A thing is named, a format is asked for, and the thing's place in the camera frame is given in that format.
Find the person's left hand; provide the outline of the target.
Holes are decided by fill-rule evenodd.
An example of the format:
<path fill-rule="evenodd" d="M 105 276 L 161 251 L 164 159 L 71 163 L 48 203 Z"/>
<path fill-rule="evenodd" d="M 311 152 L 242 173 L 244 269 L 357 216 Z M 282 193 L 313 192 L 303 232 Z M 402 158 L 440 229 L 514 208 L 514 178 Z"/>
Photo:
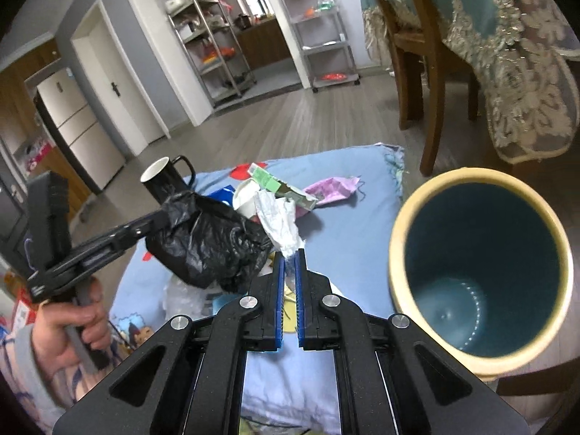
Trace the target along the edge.
<path fill-rule="evenodd" d="M 112 338 L 101 283 L 91 278 L 87 285 L 87 304 L 48 302 L 39 307 L 30 341 L 45 380 L 78 364 L 89 375 L 109 365 L 104 351 Z"/>

